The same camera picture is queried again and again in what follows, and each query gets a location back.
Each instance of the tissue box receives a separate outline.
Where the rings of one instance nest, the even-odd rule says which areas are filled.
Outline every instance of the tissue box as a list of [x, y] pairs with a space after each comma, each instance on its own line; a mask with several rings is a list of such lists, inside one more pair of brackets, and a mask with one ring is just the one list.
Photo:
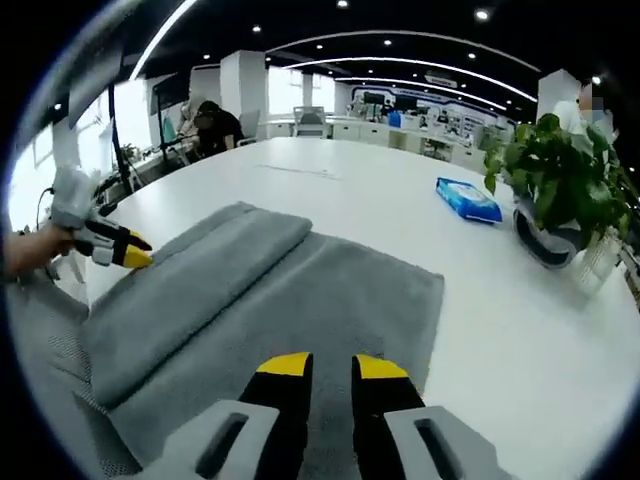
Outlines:
[[491, 224], [502, 222], [498, 204], [470, 183], [440, 177], [436, 191], [462, 218]]

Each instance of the ceiling light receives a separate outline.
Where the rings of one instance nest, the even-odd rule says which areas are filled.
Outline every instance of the ceiling light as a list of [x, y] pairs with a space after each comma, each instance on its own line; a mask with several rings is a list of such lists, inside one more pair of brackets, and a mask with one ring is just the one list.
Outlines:
[[486, 98], [481, 98], [481, 97], [477, 97], [475, 95], [471, 95], [470, 93], [466, 93], [466, 92], [461, 92], [458, 90], [454, 90], [453, 88], [447, 88], [447, 87], [441, 87], [440, 85], [433, 85], [433, 84], [426, 84], [426, 83], [420, 83], [420, 82], [412, 82], [411, 80], [397, 80], [397, 79], [390, 79], [390, 78], [372, 78], [372, 77], [344, 77], [344, 78], [336, 78], [336, 82], [362, 82], [362, 81], [368, 81], [368, 82], [378, 82], [378, 83], [403, 83], [406, 85], [414, 85], [416, 87], [428, 87], [432, 90], [442, 90], [443, 92], [449, 92], [449, 93], [454, 93], [456, 95], [460, 95], [462, 97], [465, 98], [471, 98], [472, 100], [477, 100], [478, 102], [482, 102], [482, 103], [486, 103], [492, 107], [496, 107], [498, 110], [506, 110], [507, 107], [505, 107], [504, 105], [499, 105], [497, 103], [494, 103], [490, 100], [487, 100]]
[[[426, 66], [426, 67], [435, 67], [435, 68], [442, 68], [444, 70], [451, 70], [452, 72], [458, 72], [458, 73], [462, 73], [464, 75], [469, 75], [471, 77], [475, 77], [475, 78], [479, 78], [480, 80], [484, 80], [486, 82], [490, 82], [493, 83], [494, 85], [498, 85], [502, 88], [505, 88], [507, 90], [509, 90], [510, 92], [513, 92], [517, 95], [520, 95], [521, 97], [526, 98], [527, 100], [530, 100], [534, 103], [538, 103], [538, 99], [536, 97], [532, 97], [531, 95], [528, 95], [527, 93], [518, 90], [515, 87], [512, 87], [511, 85], [507, 85], [504, 82], [501, 82], [499, 80], [496, 80], [495, 78], [491, 78], [491, 77], [487, 77], [485, 75], [481, 75], [479, 73], [476, 72], [472, 72], [470, 70], [464, 70], [462, 68], [458, 68], [458, 67], [453, 67], [451, 65], [444, 65], [442, 63], [434, 63], [434, 62], [425, 62], [422, 60], [410, 60], [407, 58], [395, 58], [395, 57], [343, 57], [343, 58], [331, 58], [331, 59], [326, 59], [326, 60], [312, 60], [309, 62], [302, 62], [302, 63], [297, 63], [295, 65], [289, 65], [288, 67], [284, 67], [285, 70], [291, 69], [291, 68], [301, 68], [301, 67], [307, 67], [309, 65], [319, 65], [321, 63], [340, 63], [340, 62], [395, 62], [395, 63], [411, 63], [413, 65], [421, 65], [421, 66]], [[414, 73], [413, 74], [413, 78], [417, 78], [418, 74]], [[466, 84], [462, 84], [461, 85], [462, 88], [466, 88], [467, 85]]]
[[475, 12], [475, 15], [476, 15], [476, 18], [481, 22], [486, 22], [487, 20], [489, 20], [489, 12], [486, 11], [484, 8], [477, 9]]
[[138, 63], [136, 63], [133, 72], [131, 72], [129, 80], [135, 80], [138, 75], [140, 75], [142, 67], [144, 67], [145, 63], [147, 63], [147, 60], [149, 60], [149, 57], [158, 46], [158, 44], [162, 41], [167, 32], [171, 30], [171, 27], [173, 27], [173, 25], [175, 25], [175, 23], [180, 20], [180, 17], [182, 17], [182, 15], [184, 15], [187, 10], [189, 10], [197, 1], [198, 0], [185, 0], [178, 8], [176, 8], [176, 10], [171, 14], [167, 21], [162, 24], [160, 30], [158, 30], [158, 32], [149, 42], [149, 45], [147, 45], [147, 48], [145, 48], [144, 52], [142, 52], [142, 56], [138, 60]]

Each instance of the office chair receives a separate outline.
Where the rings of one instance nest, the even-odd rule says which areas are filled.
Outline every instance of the office chair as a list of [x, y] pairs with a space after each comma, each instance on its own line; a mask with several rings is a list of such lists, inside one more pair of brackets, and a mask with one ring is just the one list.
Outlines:
[[295, 107], [294, 137], [327, 138], [328, 128], [324, 107]]
[[260, 123], [260, 110], [240, 114], [240, 126], [242, 134], [245, 136], [243, 140], [238, 142], [239, 147], [256, 143], [258, 141], [258, 125]]

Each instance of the folded towel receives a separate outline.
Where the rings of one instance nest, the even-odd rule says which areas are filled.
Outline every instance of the folded towel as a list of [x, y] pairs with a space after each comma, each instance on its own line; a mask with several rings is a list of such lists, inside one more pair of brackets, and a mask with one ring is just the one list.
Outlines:
[[[238, 216], [247, 214], [243, 212], [236, 211]], [[210, 265], [220, 261], [216, 260], [220, 255], [236, 255], [233, 249], [215, 247], [220, 243], [218, 227], [203, 237], [210, 246], [207, 254], [203, 245], [195, 243], [181, 253], [180, 265], [167, 267], [176, 270], [173, 276], [162, 273], [165, 264], [156, 263], [153, 275], [162, 275], [164, 280], [146, 279], [171, 296], [173, 289], [183, 288], [177, 284], [193, 283], [200, 298], [196, 300], [190, 294], [188, 299], [176, 300], [180, 314], [167, 316], [156, 311], [154, 304], [145, 303], [148, 297], [135, 294], [146, 288], [137, 282], [138, 274], [125, 278], [126, 286], [118, 288], [130, 296], [126, 301], [113, 302], [118, 306], [120, 302], [129, 303], [129, 318], [122, 318], [120, 310], [106, 309], [86, 325], [92, 365], [101, 365], [92, 370], [92, 381], [98, 387], [109, 383], [111, 390], [128, 392], [111, 397], [117, 400], [109, 407], [109, 416], [138, 461], [147, 465], [160, 454], [165, 438], [180, 425], [219, 399], [237, 399], [261, 363], [276, 355], [313, 352], [309, 444], [299, 478], [359, 478], [352, 446], [351, 356], [365, 353], [393, 360], [409, 371], [421, 389], [428, 373], [444, 280], [441, 275], [346, 240], [316, 233], [305, 236], [301, 232], [309, 226], [306, 220], [265, 211], [260, 215], [278, 223], [278, 231], [289, 239], [276, 243], [290, 245], [293, 238], [304, 238], [282, 253], [277, 262], [262, 263], [262, 275], [247, 276], [255, 277], [251, 285], [242, 291], [234, 287], [233, 293], [230, 288], [224, 302], [212, 302], [210, 297], [219, 295], [220, 285], [236, 285], [225, 276], [245, 276], [232, 270], [223, 276], [219, 271], [200, 269], [201, 262]], [[233, 235], [238, 245], [249, 241], [240, 238], [244, 236], [262, 236], [269, 244], [275, 240], [264, 238], [263, 232], [273, 230], [259, 223], [235, 222], [229, 220], [229, 225], [238, 228], [238, 236]], [[255, 262], [261, 255], [265, 254], [248, 256]], [[253, 262], [248, 263], [252, 268], [256, 265]], [[210, 286], [213, 293], [201, 289], [201, 285]], [[209, 316], [203, 322], [200, 317], [206, 309], [210, 309]], [[140, 315], [143, 310], [148, 314]], [[108, 326], [116, 324], [117, 328]], [[126, 328], [132, 324], [135, 337]], [[189, 325], [189, 336], [176, 324]], [[183, 335], [182, 340], [169, 344], [166, 336], [176, 332]], [[116, 351], [118, 358], [111, 353]], [[137, 359], [130, 365], [139, 378], [124, 368], [127, 357]], [[127, 387], [118, 388], [121, 383]]]

